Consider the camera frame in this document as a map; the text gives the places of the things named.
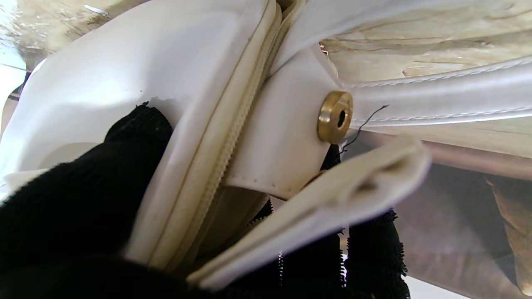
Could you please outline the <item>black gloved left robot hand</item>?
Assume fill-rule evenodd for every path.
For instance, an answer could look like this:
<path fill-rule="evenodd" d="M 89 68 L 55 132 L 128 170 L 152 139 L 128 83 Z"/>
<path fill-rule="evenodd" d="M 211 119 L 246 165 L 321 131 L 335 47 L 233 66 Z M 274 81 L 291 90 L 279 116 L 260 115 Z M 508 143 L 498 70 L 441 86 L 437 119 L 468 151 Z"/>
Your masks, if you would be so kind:
<path fill-rule="evenodd" d="M 55 165 L 1 204 L 2 299 L 409 299 L 404 249 L 388 210 L 349 228 L 340 273 L 332 233 L 221 291 L 121 256 L 141 200 L 172 134 L 147 103 L 118 120 L 104 142 Z"/>

